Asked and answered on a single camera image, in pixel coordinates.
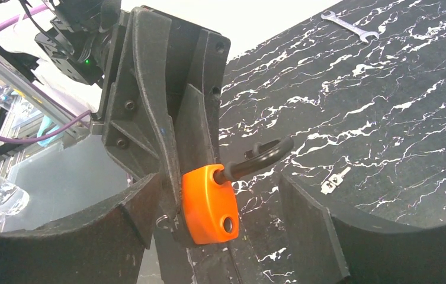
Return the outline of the black head key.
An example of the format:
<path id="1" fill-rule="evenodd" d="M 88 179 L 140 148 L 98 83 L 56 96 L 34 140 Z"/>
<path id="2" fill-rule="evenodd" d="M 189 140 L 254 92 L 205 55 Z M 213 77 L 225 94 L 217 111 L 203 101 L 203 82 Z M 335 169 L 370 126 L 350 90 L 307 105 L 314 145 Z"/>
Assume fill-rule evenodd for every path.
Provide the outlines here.
<path id="1" fill-rule="evenodd" d="M 155 225 L 159 229 L 169 230 L 173 232 L 175 229 L 175 217 L 169 217 L 166 214 L 161 215 L 155 221 Z"/>

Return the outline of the silver key pair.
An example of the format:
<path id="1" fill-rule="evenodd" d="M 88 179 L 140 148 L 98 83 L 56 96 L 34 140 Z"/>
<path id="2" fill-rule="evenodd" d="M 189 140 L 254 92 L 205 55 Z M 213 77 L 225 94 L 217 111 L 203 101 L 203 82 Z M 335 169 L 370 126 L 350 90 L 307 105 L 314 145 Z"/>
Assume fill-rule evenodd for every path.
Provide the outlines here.
<path id="1" fill-rule="evenodd" d="M 320 192 L 324 195 L 328 195 L 334 192 L 334 190 L 344 181 L 345 175 L 350 172 L 351 167 L 346 167 L 340 173 L 332 174 L 321 185 Z"/>

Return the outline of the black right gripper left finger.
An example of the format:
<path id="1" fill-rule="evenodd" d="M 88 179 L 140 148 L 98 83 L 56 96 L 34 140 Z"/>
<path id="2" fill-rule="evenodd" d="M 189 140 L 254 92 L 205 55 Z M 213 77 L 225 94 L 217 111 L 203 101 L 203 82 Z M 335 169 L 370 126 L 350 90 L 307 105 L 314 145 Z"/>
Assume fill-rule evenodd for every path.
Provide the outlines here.
<path id="1" fill-rule="evenodd" d="M 136 283 L 150 247 L 161 177 L 35 230 L 0 233 L 0 283 Z"/>

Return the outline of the orange black padlock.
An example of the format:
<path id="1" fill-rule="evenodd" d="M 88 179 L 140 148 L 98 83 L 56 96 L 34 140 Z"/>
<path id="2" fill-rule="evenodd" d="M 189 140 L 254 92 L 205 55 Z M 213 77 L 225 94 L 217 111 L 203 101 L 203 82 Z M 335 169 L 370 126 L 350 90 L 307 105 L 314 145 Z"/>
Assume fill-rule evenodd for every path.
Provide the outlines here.
<path id="1" fill-rule="evenodd" d="M 182 176 L 181 212 L 171 228 L 184 247 L 226 243 L 239 235 L 239 210 L 232 184 L 279 162 L 293 149 L 290 136 L 255 143 L 240 163 L 208 164 Z"/>

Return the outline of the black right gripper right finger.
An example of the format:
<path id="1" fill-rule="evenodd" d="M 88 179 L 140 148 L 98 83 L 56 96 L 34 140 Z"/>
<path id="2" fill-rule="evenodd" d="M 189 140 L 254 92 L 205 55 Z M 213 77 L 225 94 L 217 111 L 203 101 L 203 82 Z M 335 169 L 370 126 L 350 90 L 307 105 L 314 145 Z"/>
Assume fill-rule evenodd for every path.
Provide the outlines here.
<path id="1" fill-rule="evenodd" d="M 446 283 L 446 224 L 389 221 L 286 176 L 278 189 L 300 283 Z"/>

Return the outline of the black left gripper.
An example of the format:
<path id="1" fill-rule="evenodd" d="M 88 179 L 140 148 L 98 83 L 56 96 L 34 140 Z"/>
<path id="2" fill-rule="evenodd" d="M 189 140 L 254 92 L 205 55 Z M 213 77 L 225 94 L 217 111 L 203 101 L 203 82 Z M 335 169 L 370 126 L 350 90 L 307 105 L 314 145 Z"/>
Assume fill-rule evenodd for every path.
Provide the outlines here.
<path id="1" fill-rule="evenodd" d="M 105 121 L 105 149 L 136 179 L 159 174 L 160 206 L 169 217 L 180 209 L 180 171 L 220 162 L 229 48 L 220 33 L 148 6 L 101 7 L 97 63 L 104 84 L 97 120 Z"/>

